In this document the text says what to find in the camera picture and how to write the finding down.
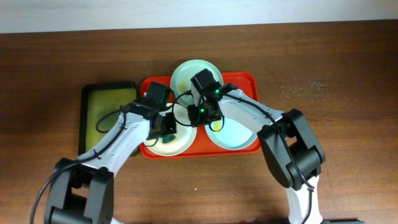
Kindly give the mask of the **yellow green sponge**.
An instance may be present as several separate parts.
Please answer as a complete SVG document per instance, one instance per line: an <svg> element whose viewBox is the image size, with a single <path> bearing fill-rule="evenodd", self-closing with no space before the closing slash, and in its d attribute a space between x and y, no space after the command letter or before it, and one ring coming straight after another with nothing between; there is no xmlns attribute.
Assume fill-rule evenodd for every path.
<svg viewBox="0 0 398 224"><path fill-rule="evenodd" d="M170 136L166 136L162 138L162 144L169 144L172 143L175 140L175 136L174 135L170 135Z"/></svg>

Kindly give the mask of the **white plate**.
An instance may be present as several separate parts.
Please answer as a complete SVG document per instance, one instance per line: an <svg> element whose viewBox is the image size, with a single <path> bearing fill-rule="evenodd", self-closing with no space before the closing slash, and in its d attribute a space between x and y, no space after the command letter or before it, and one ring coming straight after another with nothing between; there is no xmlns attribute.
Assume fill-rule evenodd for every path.
<svg viewBox="0 0 398 224"><path fill-rule="evenodd" d="M187 109L182 105L176 104L174 106L174 115L177 120L183 124L187 124L189 122ZM197 135L197 128L182 126L177 123L177 132L171 135L176 137L172 143L162 144L162 138L157 138L144 141L144 145L147 146L151 152L157 155L176 156L186 151L193 144Z"/></svg>

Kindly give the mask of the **light blue plate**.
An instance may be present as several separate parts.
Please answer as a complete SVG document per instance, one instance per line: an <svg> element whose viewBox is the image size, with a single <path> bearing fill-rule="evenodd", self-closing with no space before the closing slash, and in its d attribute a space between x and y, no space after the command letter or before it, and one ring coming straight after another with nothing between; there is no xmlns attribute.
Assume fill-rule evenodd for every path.
<svg viewBox="0 0 398 224"><path fill-rule="evenodd" d="M208 137L217 146L227 150L241 150L250 146L257 135L239 122L224 118L205 126Z"/></svg>

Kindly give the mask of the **mint green plate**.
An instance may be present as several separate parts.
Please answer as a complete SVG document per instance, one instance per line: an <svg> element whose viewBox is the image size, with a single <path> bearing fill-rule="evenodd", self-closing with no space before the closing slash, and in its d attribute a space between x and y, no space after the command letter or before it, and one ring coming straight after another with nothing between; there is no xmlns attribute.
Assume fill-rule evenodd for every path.
<svg viewBox="0 0 398 224"><path fill-rule="evenodd" d="M191 90L194 95L194 98L191 95L184 95L179 98L178 103L182 106L198 105L199 95L193 89L191 78L204 69L209 70L217 82L220 82L221 85L224 84L221 72L212 63L205 60L195 59L186 61L179 65L173 72L170 87L174 91L175 96L180 96L188 90Z"/></svg>

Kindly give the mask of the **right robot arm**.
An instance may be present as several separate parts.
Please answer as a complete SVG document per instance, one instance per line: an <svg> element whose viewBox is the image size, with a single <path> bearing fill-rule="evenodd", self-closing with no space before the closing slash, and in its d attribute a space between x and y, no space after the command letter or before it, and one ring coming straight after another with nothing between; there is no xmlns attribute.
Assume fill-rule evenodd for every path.
<svg viewBox="0 0 398 224"><path fill-rule="evenodd" d="M290 223L323 222L317 185L325 153L301 111L273 110L231 83L192 84L190 93L192 124L229 118L257 134L271 174L286 189Z"/></svg>

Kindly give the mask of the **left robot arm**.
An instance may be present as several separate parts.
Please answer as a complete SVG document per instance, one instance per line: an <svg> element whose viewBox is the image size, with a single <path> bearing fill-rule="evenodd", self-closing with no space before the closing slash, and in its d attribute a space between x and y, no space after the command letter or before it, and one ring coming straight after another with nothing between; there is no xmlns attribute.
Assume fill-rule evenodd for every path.
<svg viewBox="0 0 398 224"><path fill-rule="evenodd" d="M176 132L167 103L141 98L120 107L118 120L96 146L74 161L59 160L46 183L44 222L117 223L114 178L138 145Z"/></svg>

